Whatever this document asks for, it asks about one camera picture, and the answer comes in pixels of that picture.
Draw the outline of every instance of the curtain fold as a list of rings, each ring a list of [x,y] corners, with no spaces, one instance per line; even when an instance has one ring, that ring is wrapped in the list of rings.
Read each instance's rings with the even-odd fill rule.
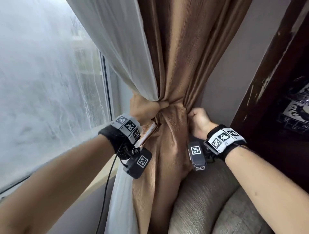
[[[67,0],[117,75],[136,93],[158,100],[137,0]]]
[[[159,89],[170,106],[144,147],[153,158],[133,181],[139,231],[167,233],[180,182],[192,169],[187,113],[237,32],[252,0],[138,0]]]

